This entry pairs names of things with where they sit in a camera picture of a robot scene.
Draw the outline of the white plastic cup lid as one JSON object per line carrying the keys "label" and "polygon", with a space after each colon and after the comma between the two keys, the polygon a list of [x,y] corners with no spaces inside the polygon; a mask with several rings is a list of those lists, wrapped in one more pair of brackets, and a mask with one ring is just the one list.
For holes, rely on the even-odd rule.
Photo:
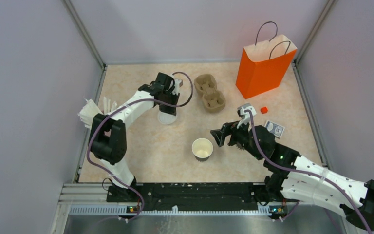
{"label": "white plastic cup lid", "polygon": [[177,120],[177,115],[171,115],[171,114],[159,111],[157,118],[161,124],[170,125],[170,124],[173,124]]}

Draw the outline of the black paper coffee cup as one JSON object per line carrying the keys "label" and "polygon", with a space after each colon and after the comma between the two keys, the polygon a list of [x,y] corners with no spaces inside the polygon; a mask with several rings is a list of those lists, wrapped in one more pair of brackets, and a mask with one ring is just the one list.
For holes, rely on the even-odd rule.
{"label": "black paper coffee cup", "polygon": [[205,162],[213,153],[213,144],[207,138],[198,138],[193,142],[191,150],[197,161]]}

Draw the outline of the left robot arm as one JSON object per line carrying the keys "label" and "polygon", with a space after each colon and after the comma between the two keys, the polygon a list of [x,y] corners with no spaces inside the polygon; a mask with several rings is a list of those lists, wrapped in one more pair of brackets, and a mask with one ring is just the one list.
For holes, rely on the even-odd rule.
{"label": "left robot arm", "polygon": [[124,160],[126,131],[144,112],[155,106],[159,106],[159,121],[164,125],[172,124],[177,119],[176,105],[182,85],[182,80],[158,73],[156,80],[140,86],[127,102],[119,106],[119,112],[111,110],[93,118],[91,136],[94,140],[90,151],[107,168],[113,183],[119,187],[118,195],[124,201],[134,200],[137,194],[136,187],[131,185],[134,175]]}

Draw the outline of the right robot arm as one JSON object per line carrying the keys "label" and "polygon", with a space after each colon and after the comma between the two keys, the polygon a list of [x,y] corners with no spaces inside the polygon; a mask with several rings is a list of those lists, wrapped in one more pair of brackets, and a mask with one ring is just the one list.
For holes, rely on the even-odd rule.
{"label": "right robot arm", "polygon": [[211,130],[218,146],[230,136],[229,146],[246,150],[272,172],[265,178],[266,195],[272,201],[299,200],[323,207],[352,225],[374,231],[374,180],[356,181],[328,170],[275,141],[265,127],[238,122]]}

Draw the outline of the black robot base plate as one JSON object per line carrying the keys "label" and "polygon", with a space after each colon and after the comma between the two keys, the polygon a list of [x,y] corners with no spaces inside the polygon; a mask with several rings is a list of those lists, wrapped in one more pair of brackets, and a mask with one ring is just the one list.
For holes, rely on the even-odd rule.
{"label": "black robot base plate", "polygon": [[269,191],[263,183],[136,183],[131,189],[111,185],[107,202],[131,203],[133,209],[169,211],[255,211],[274,202],[284,205],[290,199]]}

